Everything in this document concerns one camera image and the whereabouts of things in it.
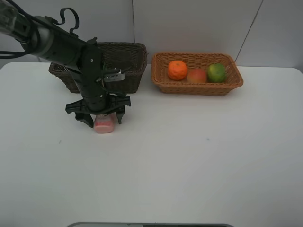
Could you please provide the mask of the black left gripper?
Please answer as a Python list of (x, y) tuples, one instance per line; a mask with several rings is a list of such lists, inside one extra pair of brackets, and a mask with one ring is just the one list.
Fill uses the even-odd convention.
[(124, 92), (100, 90), (97, 93), (79, 90), (83, 99), (67, 104), (67, 114), (75, 112), (75, 119), (93, 128), (90, 114), (110, 114), (115, 112), (118, 123), (122, 124), (125, 105), (131, 106), (130, 97)]

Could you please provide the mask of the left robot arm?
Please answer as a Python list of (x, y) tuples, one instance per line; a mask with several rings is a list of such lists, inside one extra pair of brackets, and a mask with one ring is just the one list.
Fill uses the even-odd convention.
[(106, 66), (104, 55), (98, 48), (97, 39), (83, 41), (73, 32), (79, 27), (79, 16), (75, 10), (75, 26), (68, 32), (61, 29), (65, 23), (60, 10), (61, 23), (51, 17), (34, 17), (26, 13), (12, 0), (0, 2), (0, 31), (13, 37), (22, 52), (1, 51), (1, 59), (14, 59), (28, 54), (65, 66), (71, 73), (82, 100), (66, 105), (67, 114), (75, 113), (77, 121), (94, 126), (92, 115), (116, 114), (122, 122), (125, 107), (131, 106), (130, 97), (124, 92), (110, 91), (105, 84), (124, 80), (124, 71)]

